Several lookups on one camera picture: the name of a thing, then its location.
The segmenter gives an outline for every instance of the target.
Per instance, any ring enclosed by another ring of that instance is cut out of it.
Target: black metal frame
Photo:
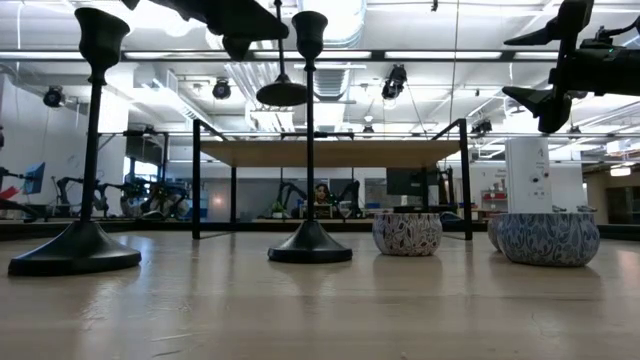
[[[460,168],[462,169],[462,207],[464,209],[464,239],[465,240],[473,240],[473,224],[471,223],[471,180],[469,178],[469,142],[467,139],[467,119],[458,119],[434,137],[431,140],[438,140],[439,138],[445,136],[451,130],[458,128],[460,133],[460,140],[458,143],[460,144]],[[453,193],[453,177],[449,178],[449,191]]]
[[[465,240],[473,240],[473,231],[474,224],[471,221],[471,182],[469,178],[469,153],[468,153],[468,141],[467,141],[467,120],[466,119],[458,119],[447,126],[440,133],[435,135],[430,140],[438,140],[439,138],[445,136],[447,133],[451,132],[455,128],[458,128],[460,133],[460,140],[458,141],[460,144],[460,151],[462,154],[461,159],[461,167],[462,167],[462,201],[463,201],[463,209],[464,209],[464,220],[462,227],[459,226],[445,226],[445,231],[464,231],[464,239]],[[293,222],[286,222],[283,220],[282,222],[274,223],[274,224],[241,224],[237,223],[237,168],[231,168],[231,216],[229,223],[211,223],[203,225],[200,221],[200,190],[202,186],[202,179],[200,173],[200,163],[201,163],[201,154],[200,154],[200,145],[201,145],[201,135],[200,130],[204,129],[209,132],[213,136],[219,137],[222,141],[229,141],[227,137],[225,137],[222,133],[211,127],[206,122],[201,120],[193,121],[193,182],[192,182],[192,191],[193,191],[193,207],[192,207],[192,222],[191,222],[191,235],[194,240],[201,239],[201,232],[203,230],[208,231],[257,231],[256,229],[260,229],[260,231],[283,231],[283,229],[295,228],[299,224]],[[287,136],[306,136],[305,133],[284,133],[282,138]],[[327,137],[327,136],[346,136],[353,139],[352,133],[323,133],[323,132],[315,132],[314,138],[319,137]],[[449,193],[453,194],[453,176],[449,176]],[[280,181],[282,182],[283,172],[282,168],[280,169]],[[323,224],[324,227],[328,228],[332,231],[369,231],[370,225],[367,224],[349,224],[348,221],[345,221],[340,224],[341,226],[336,226],[335,224]]]
[[[193,120],[193,173],[192,173],[192,197],[193,203],[191,209],[191,237],[193,240],[200,240],[200,232],[202,231],[202,223],[200,221],[200,189],[202,179],[200,178],[200,129],[206,130],[213,136],[219,137],[222,141],[229,141],[221,132],[214,129],[213,126],[200,119]],[[237,169],[231,168],[231,216],[230,222],[236,222],[236,193],[237,193]]]

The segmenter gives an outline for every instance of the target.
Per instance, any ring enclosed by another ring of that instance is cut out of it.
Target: wooden table surface
[[[640,356],[640,243],[603,241],[586,268],[513,264],[485,234],[434,256],[267,260],[290,234],[112,235],[140,267],[0,277],[2,360],[602,360]],[[46,240],[0,243],[0,267]]]
[[[306,167],[305,141],[207,141],[202,152],[235,167]],[[420,168],[460,151],[458,141],[316,141],[315,167]]]

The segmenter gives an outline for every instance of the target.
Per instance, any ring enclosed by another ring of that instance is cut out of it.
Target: patterned ceramic pot
[[[584,266],[598,252],[593,214],[503,214],[494,231],[509,260],[541,266]]]
[[[373,239],[385,255],[425,256],[440,246],[442,223],[437,214],[377,214]]]
[[[498,244],[498,224],[500,224],[500,216],[501,215],[496,215],[487,222],[487,235],[489,236],[491,244],[493,244],[498,251],[502,251]]]

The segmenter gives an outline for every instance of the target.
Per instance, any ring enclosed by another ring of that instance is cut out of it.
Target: desk
[[[202,152],[232,167],[306,167],[306,141],[207,141]],[[315,167],[422,168],[460,151],[458,141],[317,141]]]

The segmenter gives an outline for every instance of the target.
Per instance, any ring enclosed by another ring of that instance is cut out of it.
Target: black candlestick holder
[[[98,163],[98,121],[105,73],[120,61],[122,39],[129,26],[115,16],[94,8],[80,8],[80,53],[91,65],[91,105],[79,221],[73,222],[55,239],[9,264],[9,275],[53,276],[124,269],[138,265],[140,252],[111,239],[99,224],[91,221]]]
[[[333,240],[314,218],[313,73],[316,70],[315,59],[322,53],[323,33],[328,21],[320,13],[303,11],[293,17],[292,24],[298,36],[298,52],[305,58],[307,72],[307,219],[283,244],[269,249],[269,259],[303,264],[349,261],[353,251]]]

